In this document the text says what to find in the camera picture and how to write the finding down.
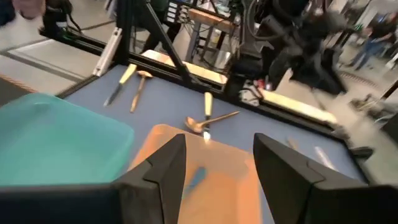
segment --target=floor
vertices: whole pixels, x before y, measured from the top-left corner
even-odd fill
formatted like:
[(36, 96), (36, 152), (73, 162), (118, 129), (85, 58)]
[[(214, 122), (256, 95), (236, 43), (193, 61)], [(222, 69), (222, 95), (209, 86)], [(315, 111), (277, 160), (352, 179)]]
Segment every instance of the floor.
[[(110, 21), (103, 9), (104, 0), (71, 0), (71, 2), (75, 9), (73, 17), (84, 30), (84, 34), (106, 42), (115, 24)], [(18, 17), (13, 23), (0, 29), (0, 73), (37, 91), (51, 94), (56, 94), (91, 75), (99, 57), (43, 38), (37, 32), (40, 26), (40, 19), (25, 21)], [(174, 47), (181, 58), (185, 58), (190, 40), (190, 33), (187, 30), (182, 29), (174, 42)], [(138, 47), (148, 35), (146, 31), (137, 34)], [(355, 52), (356, 49), (347, 47), (341, 60), (348, 61)], [(289, 82), (288, 76), (282, 80), (277, 92), (316, 107), (320, 107), (321, 103), (350, 133), (357, 133), (360, 129), (363, 134), (353, 135), (353, 141), (357, 146), (389, 145), (389, 148), (394, 148), (395, 145), (385, 135), (378, 134), (375, 138), (374, 133), (378, 132), (378, 128), (375, 128), (373, 122), (365, 115), (353, 111), (348, 105), (351, 99), (364, 98), (369, 93), (381, 95), (398, 78), (397, 70), (380, 74), (383, 64), (378, 59), (372, 59), (370, 63), (374, 67), (372, 70), (343, 78), (349, 88), (349, 92), (345, 95), (334, 98), (316, 91), (314, 96), (307, 87)], [(342, 69), (347, 73), (354, 73), (345, 70), (346, 68)], [(382, 177), (383, 181), (389, 179), (388, 175), (390, 173), (385, 174), (385, 179)]]

